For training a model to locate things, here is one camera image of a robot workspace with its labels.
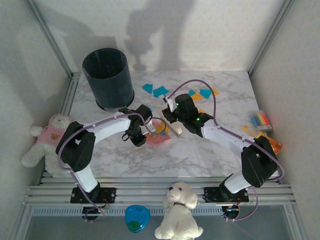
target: colored paper scrap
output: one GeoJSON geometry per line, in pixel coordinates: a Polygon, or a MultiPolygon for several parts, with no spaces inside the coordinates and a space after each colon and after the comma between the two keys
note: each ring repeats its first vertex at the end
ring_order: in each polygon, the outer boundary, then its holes
{"type": "Polygon", "coordinates": [[[169,93],[169,91],[164,86],[161,86],[161,87],[153,90],[153,96],[155,98],[158,98],[159,96],[165,95],[167,93],[169,93]]]}
{"type": "MultiPolygon", "coordinates": [[[[158,121],[156,120],[152,121],[152,125],[155,127],[155,131],[157,134],[159,134],[165,127],[163,122],[159,124],[158,121]]],[[[169,129],[168,130],[166,129],[165,132],[163,132],[161,135],[155,135],[155,134],[149,134],[149,133],[146,134],[146,142],[152,146],[156,146],[170,140],[171,137],[166,134],[167,131],[169,132],[169,129]]]]}
{"type": "Polygon", "coordinates": [[[145,90],[148,94],[152,94],[153,84],[145,84],[142,86],[142,89],[145,90]]]}
{"type": "Polygon", "coordinates": [[[190,91],[189,91],[189,96],[192,97],[192,96],[195,95],[195,94],[196,94],[196,91],[193,90],[193,89],[190,89],[190,91]]]}
{"type": "Polygon", "coordinates": [[[206,99],[208,99],[211,96],[210,89],[200,89],[199,93],[206,99]]]}
{"type": "Polygon", "coordinates": [[[197,101],[197,100],[201,100],[204,97],[201,96],[199,93],[195,93],[194,95],[191,96],[191,98],[193,99],[193,101],[197,101]]]}
{"type": "Polygon", "coordinates": [[[217,89],[215,89],[213,86],[211,87],[211,89],[213,90],[215,96],[218,96],[220,94],[220,92],[218,92],[217,89]]]}
{"type": "MultiPolygon", "coordinates": [[[[163,122],[160,122],[160,126],[161,126],[161,129],[160,129],[159,133],[165,128],[165,124],[163,122]]],[[[168,133],[169,133],[169,127],[166,126],[165,131],[162,133],[162,135],[166,135],[168,133]]]]}

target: box of crayons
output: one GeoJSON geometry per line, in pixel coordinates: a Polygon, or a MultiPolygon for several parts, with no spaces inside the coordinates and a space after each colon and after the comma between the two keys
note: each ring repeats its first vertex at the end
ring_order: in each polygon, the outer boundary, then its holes
{"type": "Polygon", "coordinates": [[[253,125],[262,132],[269,132],[272,130],[269,119],[264,111],[254,111],[250,115],[253,125]]]}

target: plush dog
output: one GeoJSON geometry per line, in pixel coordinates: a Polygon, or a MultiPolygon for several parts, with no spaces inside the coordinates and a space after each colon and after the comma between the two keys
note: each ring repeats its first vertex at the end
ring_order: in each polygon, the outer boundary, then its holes
{"type": "Polygon", "coordinates": [[[70,123],[71,119],[67,115],[57,114],[49,120],[47,127],[33,126],[30,133],[37,140],[21,158],[22,165],[32,168],[45,156],[45,169],[50,174],[60,174],[62,170],[58,165],[56,148],[70,123]]]}
{"type": "Polygon", "coordinates": [[[177,182],[169,188],[163,200],[166,208],[161,225],[155,230],[157,239],[193,240],[203,233],[192,216],[191,209],[197,205],[198,197],[184,182],[177,182]]]}

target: stuffed toy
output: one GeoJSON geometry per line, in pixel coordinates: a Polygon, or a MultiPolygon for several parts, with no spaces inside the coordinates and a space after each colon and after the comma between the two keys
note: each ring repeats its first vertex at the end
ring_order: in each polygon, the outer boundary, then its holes
{"type": "Polygon", "coordinates": [[[36,143],[21,158],[21,163],[27,168],[36,166],[45,157],[45,170],[50,174],[60,174],[63,170],[58,165],[56,148],[71,123],[71,119],[64,114],[54,115],[47,127],[33,126],[32,136],[37,137],[36,143]]]}
{"type": "Polygon", "coordinates": [[[193,240],[203,233],[192,216],[198,197],[184,182],[177,182],[169,188],[163,200],[166,209],[161,225],[155,230],[157,239],[193,240]]]}

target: blue plastic container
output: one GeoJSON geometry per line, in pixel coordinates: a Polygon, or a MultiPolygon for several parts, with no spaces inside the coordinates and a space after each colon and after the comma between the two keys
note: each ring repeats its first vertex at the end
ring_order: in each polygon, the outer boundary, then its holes
{"type": "Polygon", "coordinates": [[[125,210],[125,224],[132,233],[138,233],[150,220],[150,211],[144,206],[132,205],[125,210]]]}

